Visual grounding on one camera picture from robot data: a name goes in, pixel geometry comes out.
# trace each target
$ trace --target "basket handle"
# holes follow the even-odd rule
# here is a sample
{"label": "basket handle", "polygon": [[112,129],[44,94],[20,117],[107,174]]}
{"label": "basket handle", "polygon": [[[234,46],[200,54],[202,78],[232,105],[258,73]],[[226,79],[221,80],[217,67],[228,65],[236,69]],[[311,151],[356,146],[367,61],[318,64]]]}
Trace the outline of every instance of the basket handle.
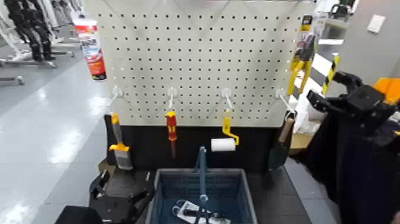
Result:
{"label": "basket handle", "polygon": [[197,212],[195,224],[199,223],[200,216],[202,214],[204,215],[205,220],[208,224],[208,213],[207,213],[207,209],[206,209],[208,196],[205,192],[205,173],[209,173],[210,171],[208,170],[207,161],[205,158],[206,152],[207,152],[207,150],[205,149],[204,146],[200,147],[199,156],[197,157],[196,166],[194,169],[194,172],[198,171],[199,175],[200,175],[200,202],[201,202],[200,208]]}

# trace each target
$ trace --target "paint roller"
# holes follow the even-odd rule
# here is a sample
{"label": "paint roller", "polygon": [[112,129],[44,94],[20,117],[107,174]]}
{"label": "paint roller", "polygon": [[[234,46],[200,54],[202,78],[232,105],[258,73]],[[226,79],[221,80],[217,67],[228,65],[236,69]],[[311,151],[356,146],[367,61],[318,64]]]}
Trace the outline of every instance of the paint roller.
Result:
{"label": "paint roller", "polygon": [[227,110],[223,120],[222,132],[231,138],[215,138],[211,140],[211,151],[234,151],[239,145],[239,137],[230,133],[230,115]]}

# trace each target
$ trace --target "white wall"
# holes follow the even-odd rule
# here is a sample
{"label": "white wall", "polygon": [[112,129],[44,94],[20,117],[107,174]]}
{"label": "white wall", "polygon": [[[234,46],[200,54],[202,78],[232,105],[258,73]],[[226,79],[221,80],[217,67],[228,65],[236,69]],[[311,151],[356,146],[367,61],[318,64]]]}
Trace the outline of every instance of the white wall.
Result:
{"label": "white wall", "polygon": [[[339,51],[337,70],[356,74],[365,84],[373,85],[380,77],[400,77],[400,8],[399,0],[361,0],[357,13],[351,18],[345,43]],[[386,17],[379,33],[367,31],[373,14]],[[345,93],[345,88],[335,82],[328,95]]]}

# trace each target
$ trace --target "screwdriver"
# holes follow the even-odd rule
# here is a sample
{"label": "screwdriver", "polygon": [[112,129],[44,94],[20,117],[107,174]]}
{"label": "screwdriver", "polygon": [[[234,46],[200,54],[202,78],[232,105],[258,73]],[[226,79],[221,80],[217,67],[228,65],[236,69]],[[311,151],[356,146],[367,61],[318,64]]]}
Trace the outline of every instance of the screwdriver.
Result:
{"label": "screwdriver", "polygon": [[177,136],[176,136],[176,113],[174,111],[169,111],[165,117],[167,118],[168,139],[171,142],[172,158],[175,158],[175,156],[176,156],[175,141],[177,139]]}

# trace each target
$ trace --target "wooden handle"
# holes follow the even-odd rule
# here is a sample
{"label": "wooden handle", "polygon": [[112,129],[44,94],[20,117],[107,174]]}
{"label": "wooden handle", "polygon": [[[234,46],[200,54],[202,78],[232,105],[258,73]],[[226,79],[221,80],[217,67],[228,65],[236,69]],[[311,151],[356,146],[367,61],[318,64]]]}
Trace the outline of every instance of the wooden handle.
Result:
{"label": "wooden handle", "polygon": [[285,122],[285,125],[282,129],[282,132],[279,135],[278,141],[281,143],[284,143],[286,140],[286,137],[288,137],[288,134],[294,124],[294,119],[288,118]]}

